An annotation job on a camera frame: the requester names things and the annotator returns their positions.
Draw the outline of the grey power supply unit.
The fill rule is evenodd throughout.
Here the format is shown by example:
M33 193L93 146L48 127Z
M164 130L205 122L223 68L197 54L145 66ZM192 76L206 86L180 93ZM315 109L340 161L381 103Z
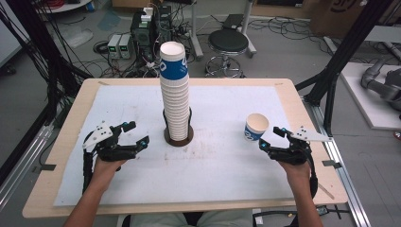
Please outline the grey power supply unit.
M108 42L108 51L112 59L120 59L121 54L119 50L119 41L121 39L120 35L113 35Z
M129 59L132 55L133 47L130 34L123 34L119 41L119 49L122 59Z

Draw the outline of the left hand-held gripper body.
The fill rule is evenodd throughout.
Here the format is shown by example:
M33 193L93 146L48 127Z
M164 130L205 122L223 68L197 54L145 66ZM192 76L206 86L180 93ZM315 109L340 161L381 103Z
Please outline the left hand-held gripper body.
M85 137L83 150L93 147L92 152L95 152L102 161L107 162L134 159L138 153L132 150L134 145L119 145L120 135L114 136L112 127L114 126L102 121Z

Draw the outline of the stack of white paper cups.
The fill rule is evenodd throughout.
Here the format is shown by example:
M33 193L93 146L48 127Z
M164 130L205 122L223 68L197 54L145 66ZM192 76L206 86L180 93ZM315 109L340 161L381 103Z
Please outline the stack of white paper cups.
M169 136L181 141L188 136L189 76L177 80L160 77L160 84Z

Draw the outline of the blue banded paper cup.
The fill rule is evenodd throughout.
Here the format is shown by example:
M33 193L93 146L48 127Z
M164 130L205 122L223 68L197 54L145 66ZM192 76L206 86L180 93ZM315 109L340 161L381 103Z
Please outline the blue banded paper cup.
M270 121L261 113L251 113L246 118L244 136L248 141L257 141L269 128Z
M188 72L185 48L177 42L166 42L160 47L161 74L165 79L183 79Z

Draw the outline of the open cardboard box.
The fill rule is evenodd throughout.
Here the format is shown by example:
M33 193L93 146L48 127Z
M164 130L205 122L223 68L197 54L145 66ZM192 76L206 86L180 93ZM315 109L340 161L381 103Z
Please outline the open cardboard box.
M152 0L111 0L115 8L144 8Z

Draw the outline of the black metal frame post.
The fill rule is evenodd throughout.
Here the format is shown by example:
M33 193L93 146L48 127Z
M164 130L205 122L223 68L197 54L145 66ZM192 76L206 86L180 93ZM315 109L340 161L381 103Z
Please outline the black metal frame post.
M304 96L305 101L312 106L319 106L322 98L326 96L323 128L329 136L332 135L332 115L340 73L391 3L392 0L368 0L364 10L357 17L324 69L314 77L295 85L297 91L313 85L311 91Z
M92 79L93 76L78 69L64 58L31 0L6 0L6 3L25 29L33 46L23 40L5 14L0 13L0 20L32 59L47 83L45 122L49 123L56 117L60 100L78 94L81 86L78 80Z

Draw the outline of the brown base wire cup holder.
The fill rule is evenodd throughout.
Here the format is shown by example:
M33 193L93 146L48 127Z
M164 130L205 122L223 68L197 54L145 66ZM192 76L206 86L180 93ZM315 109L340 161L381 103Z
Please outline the brown base wire cup holder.
M194 137L194 130L193 130L192 126L191 126L191 118L192 118L192 110L191 110L191 108L189 108L189 116L188 116L188 119L187 119L187 122L186 122L187 123L187 136L183 140L180 140L180 141L173 140L171 138L171 136L170 136L169 123L168 123L167 118L166 118L165 110L163 110L163 117L164 117L164 121L165 121L165 124L166 124L166 128L164 129L164 138L165 138L166 142L170 146L177 147L177 148L178 147L184 147L184 146L188 145L192 141L192 139Z

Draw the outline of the grey desk leg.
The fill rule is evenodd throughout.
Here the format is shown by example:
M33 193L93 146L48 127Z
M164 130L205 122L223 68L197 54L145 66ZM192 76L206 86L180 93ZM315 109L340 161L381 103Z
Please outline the grey desk leg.
M246 5L244 8L244 19L243 19L243 24L240 29L241 33L247 38L248 40L248 47L247 47L247 53L250 58L252 58L256 53L256 49L248 35L248 26L251 18L251 12L252 12L252 7L253 7L253 0L246 0Z
M190 41L195 53L195 60L201 61L203 51L197 36L197 0L191 0L191 29L189 30Z

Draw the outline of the white table mat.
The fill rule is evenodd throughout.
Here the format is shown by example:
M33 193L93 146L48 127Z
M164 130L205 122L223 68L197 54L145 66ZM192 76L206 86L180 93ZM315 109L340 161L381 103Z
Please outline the white table mat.
M289 200L283 169L245 135L249 114L263 114L272 127L289 126L274 86L192 86L189 89L193 140L170 146L164 138L164 103L155 86L102 85L71 152L55 205L78 202L83 185L82 145L101 122L134 121L119 137L132 145L147 136L149 145L116 173L105 204L166 204L202 201Z

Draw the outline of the person's light trousers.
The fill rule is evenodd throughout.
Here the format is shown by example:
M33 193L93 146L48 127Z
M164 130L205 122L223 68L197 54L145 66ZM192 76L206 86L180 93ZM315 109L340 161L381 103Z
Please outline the person's light trousers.
M249 209L132 215L130 227L253 227Z

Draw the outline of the round white table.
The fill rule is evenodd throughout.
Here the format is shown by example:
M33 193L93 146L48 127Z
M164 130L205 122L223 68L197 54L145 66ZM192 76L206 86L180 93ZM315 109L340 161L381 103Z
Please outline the round white table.
M59 7L49 7L46 3L40 4L36 10L40 13L59 13L59 12L65 12L69 11L72 9L78 9L81 7L84 7L88 3L90 3L92 0L79 0L79 3L75 4L69 4L67 2L64 2L62 6Z

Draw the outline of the person's left hand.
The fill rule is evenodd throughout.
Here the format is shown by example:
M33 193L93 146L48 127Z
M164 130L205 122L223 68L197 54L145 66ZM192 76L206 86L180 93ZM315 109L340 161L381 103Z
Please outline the person's left hand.
M126 160L107 162L97 158L91 185L102 192L106 191L117 169L125 163Z

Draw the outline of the printed cardboard box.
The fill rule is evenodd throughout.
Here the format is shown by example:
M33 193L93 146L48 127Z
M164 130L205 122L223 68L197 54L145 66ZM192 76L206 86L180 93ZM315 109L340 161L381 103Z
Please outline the printed cardboard box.
M320 0L313 9L310 30L317 36L343 38L368 0Z

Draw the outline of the white floor board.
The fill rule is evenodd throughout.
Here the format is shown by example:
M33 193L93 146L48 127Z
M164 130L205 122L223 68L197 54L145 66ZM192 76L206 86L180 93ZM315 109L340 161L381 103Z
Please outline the white floor board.
M371 129L401 131L401 113L381 99L379 94L360 85L362 74L369 67L371 64L368 63L349 62L341 72L342 80Z

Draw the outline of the black flat floor device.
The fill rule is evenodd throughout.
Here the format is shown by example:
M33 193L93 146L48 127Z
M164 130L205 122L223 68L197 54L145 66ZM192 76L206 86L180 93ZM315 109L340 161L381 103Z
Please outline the black flat floor device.
M242 27L244 15L243 14L229 14L222 24L225 29L240 30Z

